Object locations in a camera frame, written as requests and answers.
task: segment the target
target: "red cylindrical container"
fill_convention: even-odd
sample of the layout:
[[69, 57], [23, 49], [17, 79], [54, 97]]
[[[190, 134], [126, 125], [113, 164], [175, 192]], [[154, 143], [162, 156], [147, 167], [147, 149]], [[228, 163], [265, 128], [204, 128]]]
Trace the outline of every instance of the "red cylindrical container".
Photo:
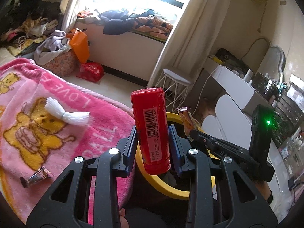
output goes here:
[[145, 170], [150, 175], [163, 174], [171, 167], [164, 90], [134, 91], [131, 102]]

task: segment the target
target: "white stool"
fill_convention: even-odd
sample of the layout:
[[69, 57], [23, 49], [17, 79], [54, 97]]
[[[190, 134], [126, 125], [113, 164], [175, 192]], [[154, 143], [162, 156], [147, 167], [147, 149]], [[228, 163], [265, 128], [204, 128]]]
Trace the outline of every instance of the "white stool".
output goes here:
[[[168, 90], [170, 90], [170, 88], [175, 85], [174, 99], [170, 104], [168, 104], [166, 106], [166, 108], [167, 108], [168, 106], [173, 104], [173, 107], [172, 107], [172, 112], [173, 112], [175, 102], [178, 101], [180, 99], [180, 97], [181, 97], [181, 101], [180, 101], [178, 107], [180, 107], [183, 104], [183, 102], [185, 101], [186, 96], [188, 94], [188, 87], [193, 84], [193, 80], [187, 74], [183, 73], [182, 71], [180, 71], [176, 68], [168, 67], [168, 68], [164, 69], [164, 76], [157, 82], [157, 84], [155, 86], [157, 87], [158, 84], [164, 80], [164, 83], [163, 83], [163, 88], [164, 88], [167, 78], [172, 80], [174, 83], [165, 90], [165, 93], [168, 92]], [[178, 84], [184, 86], [185, 88], [177, 96], [177, 85]]]

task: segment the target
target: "white curtain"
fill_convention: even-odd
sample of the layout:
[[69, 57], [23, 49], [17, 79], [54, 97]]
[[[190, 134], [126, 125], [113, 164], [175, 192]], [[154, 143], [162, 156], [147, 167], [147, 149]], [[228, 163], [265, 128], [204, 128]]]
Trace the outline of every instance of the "white curtain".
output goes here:
[[64, 14], [61, 30], [68, 32], [75, 24], [79, 11], [85, 9], [88, 0], [61, 0], [60, 10]]
[[226, 16], [230, 0], [189, 0], [154, 67], [147, 87], [165, 67], [175, 67], [195, 81]]

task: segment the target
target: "person's hand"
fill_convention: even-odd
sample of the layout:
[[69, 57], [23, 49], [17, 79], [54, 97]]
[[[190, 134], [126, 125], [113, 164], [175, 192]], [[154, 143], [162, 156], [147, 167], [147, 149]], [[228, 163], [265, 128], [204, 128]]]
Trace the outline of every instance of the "person's hand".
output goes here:
[[253, 181], [256, 188], [259, 190], [259, 192], [262, 194], [265, 200], [268, 200], [270, 197], [271, 191], [270, 188], [265, 181]]
[[122, 208], [119, 211], [121, 228], [129, 228], [128, 221], [125, 219], [126, 210]]

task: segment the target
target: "pink blanket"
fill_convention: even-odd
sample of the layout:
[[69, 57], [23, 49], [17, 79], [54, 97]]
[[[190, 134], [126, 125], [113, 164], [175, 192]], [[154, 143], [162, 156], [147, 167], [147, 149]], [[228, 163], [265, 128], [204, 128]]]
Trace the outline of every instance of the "pink blanket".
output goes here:
[[[75, 157], [99, 156], [129, 136], [134, 125], [129, 108], [83, 90], [28, 59], [15, 59], [0, 67], [0, 190], [24, 223], [54, 179]], [[69, 125], [53, 117], [44, 108], [47, 97], [57, 99], [67, 112], [89, 111], [89, 125]], [[30, 177], [42, 165], [54, 177], [23, 188], [19, 178]], [[128, 197], [132, 178], [133, 175], [117, 179], [120, 207]], [[90, 198], [89, 222], [92, 201]]]

